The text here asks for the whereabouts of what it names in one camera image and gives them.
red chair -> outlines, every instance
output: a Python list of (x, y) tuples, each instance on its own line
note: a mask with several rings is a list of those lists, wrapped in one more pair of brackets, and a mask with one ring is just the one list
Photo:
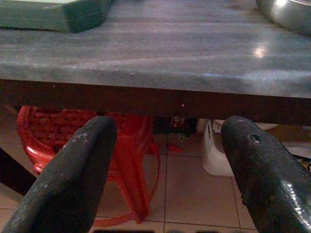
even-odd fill
[[(40, 173), (72, 135), (97, 115), (94, 111), (23, 106), (18, 115), (17, 130), (35, 170)], [(149, 204), (159, 181), (160, 159), (157, 145), (153, 142), (152, 117), (106, 115), (113, 117), (118, 127), (107, 181), (117, 182), (130, 213), (107, 220), (95, 220), (94, 226), (118, 225), (131, 219), (139, 224), (150, 213)], [(150, 194), (147, 193), (142, 169), (142, 160), (148, 151), (157, 157), (158, 162), (157, 180)]]

metal bowl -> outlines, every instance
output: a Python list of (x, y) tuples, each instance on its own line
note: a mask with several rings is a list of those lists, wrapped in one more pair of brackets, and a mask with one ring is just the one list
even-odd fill
[(311, 0), (256, 0), (259, 10), (273, 22), (311, 35)]

table leg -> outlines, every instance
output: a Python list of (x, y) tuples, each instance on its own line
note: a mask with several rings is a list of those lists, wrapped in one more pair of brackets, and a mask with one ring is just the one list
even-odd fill
[(0, 183), (25, 195), (36, 177), (0, 148)]

green cutting board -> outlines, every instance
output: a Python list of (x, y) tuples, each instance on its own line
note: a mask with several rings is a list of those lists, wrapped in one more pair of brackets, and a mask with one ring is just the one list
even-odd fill
[(101, 25), (114, 0), (0, 0), (0, 27), (77, 33)]

tile floor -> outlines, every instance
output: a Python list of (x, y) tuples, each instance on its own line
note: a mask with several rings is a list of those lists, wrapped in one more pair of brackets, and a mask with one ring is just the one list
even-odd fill
[[(0, 107), (0, 146), (34, 174), (16, 132), (16, 116)], [(209, 175), (202, 166), (201, 135), (180, 142), (175, 135), (157, 135), (161, 151), (160, 183), (151, 202), (152, 213), (140, 225), (134, 221), (109, 229), (152, 230), (155, 233), (256, 233), (257, 230), (240, 199), (234, 178)], [(183, 153), (168, 151), (173, 144)], [(156, 176), (156, 160), (144, 159), (147, 186)], [(17, 207), (21, 196), (0, 185), (0, 231)], [(114, 217), (127, 207), (114, 183), (107, 183), (98, 210), (99, 218)]]

